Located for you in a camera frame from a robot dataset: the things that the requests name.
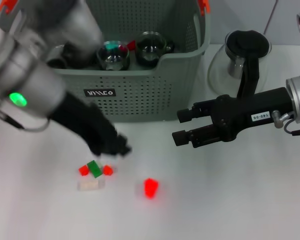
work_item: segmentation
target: black lid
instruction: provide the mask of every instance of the black lid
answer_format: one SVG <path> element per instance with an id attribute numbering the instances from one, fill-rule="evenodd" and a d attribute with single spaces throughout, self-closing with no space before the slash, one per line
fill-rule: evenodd
<path id="1" fill-rule="evenodd" d="M 255 55 L 260 59 L 268 54 L 270 44 L 261 33 L 251 30 L 234 31 L 228 36 L 226 46 L 239 57 Z"/>

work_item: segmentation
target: label sticker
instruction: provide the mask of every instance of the label sticker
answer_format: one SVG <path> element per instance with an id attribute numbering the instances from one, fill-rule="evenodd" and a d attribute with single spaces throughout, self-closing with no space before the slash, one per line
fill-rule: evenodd
<path id="1" fill-rule="evenodd" d="M 270 112 L 265 111 L 261 112 L 258 114 L 251 115 L 252 122 L 260 121 L 260 120 L 265 120 L 265 119 L 270 119 Z"/>
<path id="2" fill-rule="evenodd" d="M 111 89 L 84 89 L 86 97 L 115 97 L 117 96 L 116 90 Z"/>

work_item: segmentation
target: robotic arm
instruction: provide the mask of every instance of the robotic arm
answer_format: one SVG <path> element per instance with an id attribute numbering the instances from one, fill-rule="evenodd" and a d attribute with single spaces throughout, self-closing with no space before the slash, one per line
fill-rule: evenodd
<path id="1" fill-rule="evenodd" d="M 300 14 L 297 16 L 300 30 Z M 211 116 L 212 125 L 198 129 L 174 132 L 177 146 L 192 143 L 194 148 L 216 142 L 231 142 L 244 129 L 274 123 L 281 129 L 284 122 L 290 120 L 284 130 L 293 136 L 300 136 L 300 130 L 289 132 L 287 126 L 296 121 L 300 123 L 300 76 L 288 79 L 286 88 L 261 92 L 245 98 L 219 96 L 215 100 L 195 103 L 192 109 L 177 113 L 181 123 L 194 118 Z"/>
<path id="2" fill-rule="evenodd" d="M 126 155 L 127 139 L 99 108 L 66 91 L 64 82 L 42 58 L 60 38 L 72 43 L 82 59 L 103 44 L 102 33 L 84 0 L 45 0 L 36 4 L 34 21 L 17 40 L 0 29 L 0 105 L 9 99 L 20 109 L 56 121 L 81 136 L 95 155 Z M 1 112 L 1 119 L 22 129 Z"/>

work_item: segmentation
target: green block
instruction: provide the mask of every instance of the green block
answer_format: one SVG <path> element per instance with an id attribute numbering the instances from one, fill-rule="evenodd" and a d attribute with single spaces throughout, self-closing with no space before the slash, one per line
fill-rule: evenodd
<path id="1" fill-rule="evenodd" d="M 95 161 L 89 162 L 87 166 L 95 179 L 103 174 L 100 167 Z"/>

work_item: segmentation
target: orange clip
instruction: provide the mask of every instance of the orange clip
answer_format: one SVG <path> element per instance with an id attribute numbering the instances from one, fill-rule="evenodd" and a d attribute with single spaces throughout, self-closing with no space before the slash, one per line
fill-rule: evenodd
<path id="1" fill-rule="evenodd" d="M 209 0 L 198 0 L 198 3 L 200 6 L 201 16 L 205 15 L 205 10 L 208 14 L 210 13 Z"/>
<path id="2" fill-rule="evenodd" d="M 2 8 L 6 6 L 7 9 L 5 10 L 5 13 L 9 14 L 15 8 L 17 2 L 18 0 L 2 0 L 0 4 L 0 12 L 2 11 Z"/>

